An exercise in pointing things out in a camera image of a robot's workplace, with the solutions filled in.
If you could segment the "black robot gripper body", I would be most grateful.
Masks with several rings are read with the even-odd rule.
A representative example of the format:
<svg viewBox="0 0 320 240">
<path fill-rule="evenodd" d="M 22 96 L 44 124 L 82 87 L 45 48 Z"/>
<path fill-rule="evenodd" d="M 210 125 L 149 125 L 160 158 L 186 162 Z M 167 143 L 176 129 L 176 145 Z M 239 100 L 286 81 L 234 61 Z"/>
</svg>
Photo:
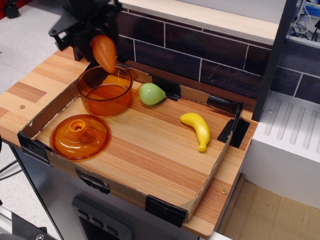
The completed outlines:
<svg viewBox="0 0 320 240">
<path fill-rule="evenodd" d="M 62 15 L 49 30 L 60 51 L 67 47 L 78 48 L 84 58 L 95 62 L 90 41 L 96 35 L 108 35 L 105 14 L 113 11 L 116 15 L 123 10 L 118 0 L 60 0 Z"/>
</svg>

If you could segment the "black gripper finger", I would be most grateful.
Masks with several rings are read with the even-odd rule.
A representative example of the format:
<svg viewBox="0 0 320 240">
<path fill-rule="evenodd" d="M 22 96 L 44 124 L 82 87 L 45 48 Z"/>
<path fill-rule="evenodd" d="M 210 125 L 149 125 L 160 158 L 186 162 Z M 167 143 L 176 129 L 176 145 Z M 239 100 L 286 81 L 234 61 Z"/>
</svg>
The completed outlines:
<svg viewBox="0 0 320 240">
<path fill-rule="evenodd" d="M 104 16 L 105 26 L 108 28 L 108 36 L 115 46 L 117 46 L 118 43 L 118 24 L 116 16 L 114 11 L 109 11 Z"/>
</svg>

